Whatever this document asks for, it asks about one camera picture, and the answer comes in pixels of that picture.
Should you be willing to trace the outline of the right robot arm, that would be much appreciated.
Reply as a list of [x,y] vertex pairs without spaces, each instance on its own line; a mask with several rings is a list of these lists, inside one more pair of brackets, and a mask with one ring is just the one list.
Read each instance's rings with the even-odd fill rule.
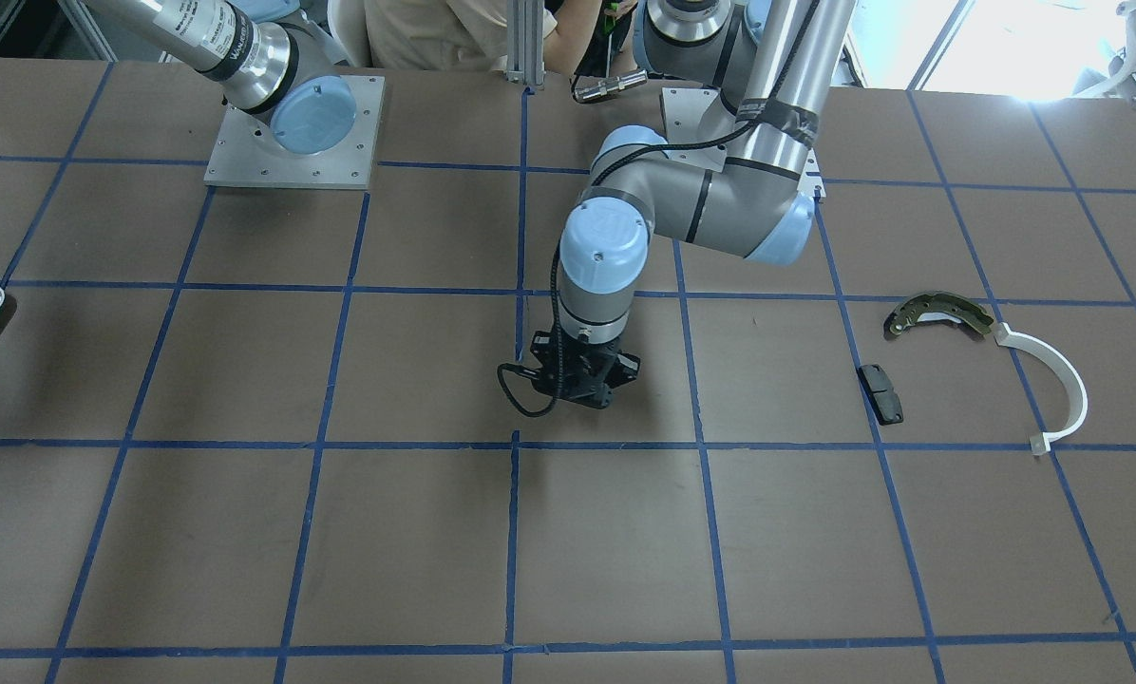
[[222,86],[282,148],[312,155],[342,142],[356,101],[336,40],[299,1],[91,1],[130,31]]

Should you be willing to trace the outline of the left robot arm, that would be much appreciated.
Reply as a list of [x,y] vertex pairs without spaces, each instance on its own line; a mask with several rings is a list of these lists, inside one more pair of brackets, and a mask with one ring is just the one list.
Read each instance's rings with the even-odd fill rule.
[[534,390],[594,409],[634,381],[620,337],[651,239],[750,261],[797,259],[815,222],[803,186],[851,1],[646,1],[633,20],[638,65],[695,82],[702,112],[663,105],[665,133],[604,139],[565,220],[550,285],[552,328],[524,370]]

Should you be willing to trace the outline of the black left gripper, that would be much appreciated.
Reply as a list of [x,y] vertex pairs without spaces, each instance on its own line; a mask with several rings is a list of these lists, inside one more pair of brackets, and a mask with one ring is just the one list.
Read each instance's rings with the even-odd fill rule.
[[620,339],[590,345],[559,331],[554,342],[554,395],[590,409],[609,408],[615,391],[640,375],[641,359],[624,353]]

